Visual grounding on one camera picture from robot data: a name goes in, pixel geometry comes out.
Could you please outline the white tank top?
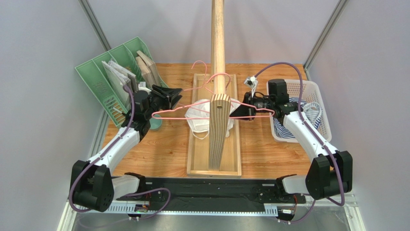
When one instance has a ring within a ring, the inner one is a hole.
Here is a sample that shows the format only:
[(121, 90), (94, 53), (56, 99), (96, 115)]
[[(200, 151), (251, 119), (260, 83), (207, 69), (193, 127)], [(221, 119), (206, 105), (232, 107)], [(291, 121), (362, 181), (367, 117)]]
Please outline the white tank top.
[(210, 102), (206, 99), (196, 101), (194, 106), (188, 108), (185, 113), (191, 133), (197, 139), (204, 140), (209, 135), (210, 128)]

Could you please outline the blue striped tank top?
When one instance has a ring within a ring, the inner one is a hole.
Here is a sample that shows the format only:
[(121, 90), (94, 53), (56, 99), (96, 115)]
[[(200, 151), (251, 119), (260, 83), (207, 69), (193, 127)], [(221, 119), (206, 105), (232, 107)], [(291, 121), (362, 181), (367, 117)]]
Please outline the blue striped tank top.
[[(321, 118), (323, 114), (323, 110), (321, 105), (318, 102), (310, 102), (308, 103), (305, 100), (301, 100), (301, 109), (305, 112), (308, 120), (314, 126), (315, 129), (318, 129), (321, 125)], [(279, 138), (283, 139), (294, 139), (294, 135), (286, 129), (283, 125), (281, 125), (278, 119), (274, 119), (274, 132), (275, 135)]]

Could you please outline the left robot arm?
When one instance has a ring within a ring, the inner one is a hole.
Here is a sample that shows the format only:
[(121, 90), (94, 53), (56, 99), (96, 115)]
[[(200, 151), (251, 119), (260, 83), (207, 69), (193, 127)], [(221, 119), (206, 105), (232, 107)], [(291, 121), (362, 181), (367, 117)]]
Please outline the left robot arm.
[(68, 201), (76, 212), (104, 212), (115, 199), (145, 194), (141, 175), (126, 173), (112, 177), (112, 173), (125, 155), (146, 136), (153, 114), (174, 109), (183, 91), (158, 85), (154, 85), (150, 92), (133, 92), (127, 85), (123, 90), (130, 96), (131, 110), (124, 114), (125, 121), (118, 133), (90, 159), (73, 164)]

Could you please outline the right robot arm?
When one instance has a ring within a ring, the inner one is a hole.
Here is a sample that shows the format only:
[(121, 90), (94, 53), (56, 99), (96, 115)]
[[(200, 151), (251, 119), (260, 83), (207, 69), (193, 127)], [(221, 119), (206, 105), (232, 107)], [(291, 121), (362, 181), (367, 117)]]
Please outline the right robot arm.
[(278, 178), (285, 194), (307, 194), (315, 200), (339, 195), (345, 203), (345, 194), (352, 190), (353, 158), (348, 151), (339, 151), (314, 129), (300, 102), (291, 102), (284, 79), (267, 82), (268, 93), (244, 95), (243, 102), (231, 114), (232, 119), (252, 120), (257, 113), (268, 113), (277, 119), (296, 138), (310, 159), (305, 176), (289, 175)]

